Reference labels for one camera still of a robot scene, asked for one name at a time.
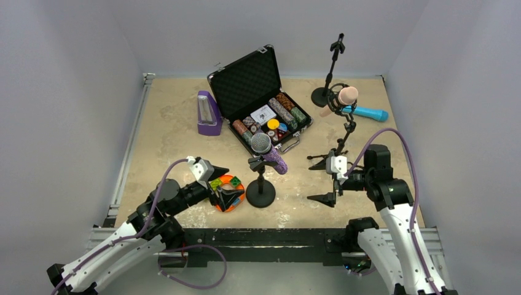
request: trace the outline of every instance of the blue poker chip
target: blue poker chip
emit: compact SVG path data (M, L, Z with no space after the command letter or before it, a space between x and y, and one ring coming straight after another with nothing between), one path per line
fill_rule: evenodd
M277 129L279 129L282 132L288 132L288 126L286 126L286 124L284 124L284 123L280 123L280 125L277 127Z

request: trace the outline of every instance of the case lid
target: case lid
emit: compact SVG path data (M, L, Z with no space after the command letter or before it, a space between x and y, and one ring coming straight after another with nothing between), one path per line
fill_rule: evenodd
M208 76L223 117L235 120L255 111L280 92L281 81L272 45L213 72Z

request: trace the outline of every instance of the pink microphone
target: pink microphone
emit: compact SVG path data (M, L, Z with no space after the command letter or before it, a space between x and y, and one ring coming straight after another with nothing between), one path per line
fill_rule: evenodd
M350 106L351 104L355 103L356 99L358 98L358 89L354 88L353 86L347 86L345 88L342 88L339 91L339 102L342 104L342 107ZM331 101L333 106L337 106L336 100ZM329 108L329 106L326 104L325 107L322 108L322 111L320 112L321 117L326 117L327 115L331 114L333 111Z

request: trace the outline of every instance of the gray wall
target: gray wall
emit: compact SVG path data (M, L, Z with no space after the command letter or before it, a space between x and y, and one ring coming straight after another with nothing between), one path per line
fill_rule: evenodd
M518 294L521 2L430 1L387 79L460 294Z
M48 294L107 212L142 76L101 0L3 1L0 43L0 294Z
M337 76L386 73L427 0L109 0L141 68L206 76L265 44L284 75L325 77L345 33Z

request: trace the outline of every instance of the poker chip case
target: poker chip case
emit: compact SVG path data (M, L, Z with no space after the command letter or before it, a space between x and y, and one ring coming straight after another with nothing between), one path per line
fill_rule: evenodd
M277 97L280 93L283 93L283 96L304 115L299 118L296 128L288 130L288 134L285 134L279 141L272 142L280 153L284 154L296 147L300 143L302 132L313 124L313 118L282 89L275 49L272 45L263 46L247 56L219 68L208 75L208 83L221 116L251 155L256 155L256 153L232 124L236 120L244 120L255 110L270 105L270 99ZM276 118L280 122L284 122L280 115L277 114ZM266 132L267 126L262 126L262 130Z

